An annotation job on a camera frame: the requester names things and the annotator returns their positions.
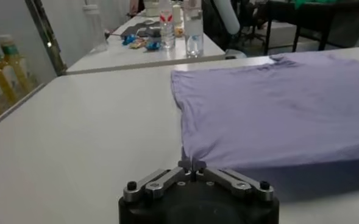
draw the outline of purple t-shirt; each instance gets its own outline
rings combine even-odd
[[[319,53],[273,59],[172,72],[186,156],[233,169],[359,159],[359,62]]]

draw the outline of black screw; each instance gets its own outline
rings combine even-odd
[[[126,188],[128,189],[128,191],[134,191],[137,188],[136,181],[128,182],[128,184],[126,185]]]
[[[260,182],[260,189],[262,190],[270,190],[270,184],[267,181]]]

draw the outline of white desk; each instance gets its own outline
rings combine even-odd
[[[359,60],[359,48],[332,53]],[[127,181],[180,159],[170,72],[268,62],[258,57],[55,79],[0,123],[0,223],[118,223],[117,199]],[[282,204],[280,213],[282,224],[359,223],[359,194]]]
[[[204,55],[199,58],[188,58],[186,56],[185,37],[176,38],[176,46],[170,52],[155,51],[147,52],[141,49],[129,49],[123,46],[119,37],[129,26],[143,23],[146,20],[158,21],[158,17],[147,18],[135,16],[108,39],[109,47],[105,52],[87,54],[78,62],[68,68],[67,74],[81,74],[88,72],[115,71],[122,69],[148,68],[163,65],[177,65],[183,63],[194,63],[202,61],[223,60],[225,52],[220,49],[208,36],[204,34]]]

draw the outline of wall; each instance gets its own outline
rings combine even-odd
[[[59,42],[63,61],[68,67],[91,51],[91,38],[83,13],[84,0],[41,0]],[[106,29],[115,29],[126,21],[129,0],[93,0],[101,10]]]
[[[0,0],[0,34],[11,34],[41,82],[56,77],[38,30],[23,0]]]

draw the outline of metal bracket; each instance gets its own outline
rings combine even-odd
[[[190,174],[190,171],[185,172],[182,167],[175,167],[159,179],[149,182],[145,190],[151,193],[153,199],[160,198],[173,183],[190,179]]]
[[[128,186],[125,187],[123,193],[124,201],[126,202],[138,201],[143,195],[145,185],[148,184],[148,182],[160,178],[165,173],[167,173],[167,170],[158,169],[155,172],[143,178],[142,180],[138,181],[137,184],[135,184],[134,189],[129,189]]]
[[[251,185],[242,180],[237,180],[230,175],[215,169],[205,168],[203,172],[203,179],[207,181],[214,181],[223,187],[229,189],[234,196],[245,197],[251,193]]]
[[[227,169],[223,170],[223,172],[227,173],[228,175],[237,178],[241,181],[244,181],[246,183],[249,183],[251,186],[255,188],[255,191],[257,193],[257,197],[262,201],[272,201],[274,188],[270,186],[269,183],[262,181],[258,182],[256,180],[253,180],[249,177],[246,177],[236,171]]]

